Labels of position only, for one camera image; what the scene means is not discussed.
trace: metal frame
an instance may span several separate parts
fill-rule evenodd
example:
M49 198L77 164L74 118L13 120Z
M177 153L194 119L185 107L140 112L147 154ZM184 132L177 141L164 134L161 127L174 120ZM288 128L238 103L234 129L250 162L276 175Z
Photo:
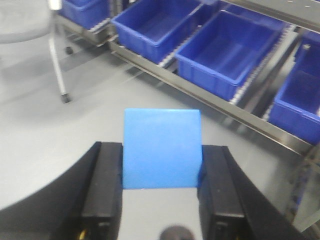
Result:
M317 238L320 238L320 209L305 219L300 221L295 219L295 215L301 202L300 199L305 193L312 171L320 174L320 143L312 148L304 158L300 168L298 168L295 185L291 194L291 199L293 199L293 201L289 203L287 211L293 225L299 231L313 232L313 234L317 235Z
M53 68L54 72L56 75L57 83L59 86L60 94L61 94L61 100L63 103L69 103L71 101L71 98L66 90L64 78L61 72L60 64L59 64L59 59L57 55L57 49L55 45L55 31L56 31L56 25L58 29L60 28L60 25L58 22L56 22L57 14L56 12L51 13L51 22L50 22L50 32L49 32L49 51L53 63Z
M101 24L98 24L97 26L92 28L91 30L85 29L82 26L74 23L73 21L61 15L57 16L57 20L59 24L61 24L64 27L64 29L84 38L89 43L96 45L97 47L106 44L112 33L112 25L109 24L110 20L108 18Z
M320 33L320 2L316 0L223 0Z
M269 122L243 110L242 108L230 104L228 101L194 85L193 83L181 78L177 74L162 68L155 63L143 58L140 55L126 49L117 43L117 38L110 40L109 46L113 54L123 59L124 61L134 65L144 72L156 77L162 82L180 90L181 92L197 99L198 101L208 105L219 112L226 114L239 123L255 130L265 137L279 143L280 145L296 152L300 155L306 155L312 145L299 139L298 137L272 125Z

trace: gray chair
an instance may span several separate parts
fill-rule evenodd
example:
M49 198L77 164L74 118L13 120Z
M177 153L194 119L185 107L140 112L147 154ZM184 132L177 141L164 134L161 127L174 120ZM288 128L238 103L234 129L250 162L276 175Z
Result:
M61 99L68 103L71 98L66 91L55 46L55 16L59 9L61 0L0 0L0 44L25 42L49 35L49 51Z

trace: gray floor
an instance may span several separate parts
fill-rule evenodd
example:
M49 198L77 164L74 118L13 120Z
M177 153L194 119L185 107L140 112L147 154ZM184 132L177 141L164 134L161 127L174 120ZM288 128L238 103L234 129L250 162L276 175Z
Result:
M95 142L122 142L126 108L200 109L202 143L229 146L241 168L281 211L299 162L291 151L82 41L63 76L62 104L46 37L0 45L0 209L44 187Z
M133 189L123 192L118 240L158 240L170 226L189 229L201 240L196 188Z

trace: chair seat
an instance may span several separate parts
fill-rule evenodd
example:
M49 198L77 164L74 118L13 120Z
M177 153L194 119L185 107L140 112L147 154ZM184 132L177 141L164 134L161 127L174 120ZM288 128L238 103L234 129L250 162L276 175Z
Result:
M49 32L46 0L0 0L0 44L17 43Z

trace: blue foam block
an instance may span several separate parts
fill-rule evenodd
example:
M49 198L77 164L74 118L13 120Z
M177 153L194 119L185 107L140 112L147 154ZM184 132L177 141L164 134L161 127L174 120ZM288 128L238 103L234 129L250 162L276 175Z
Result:
M202 163L199 110L125 110L123 188L194 188Z

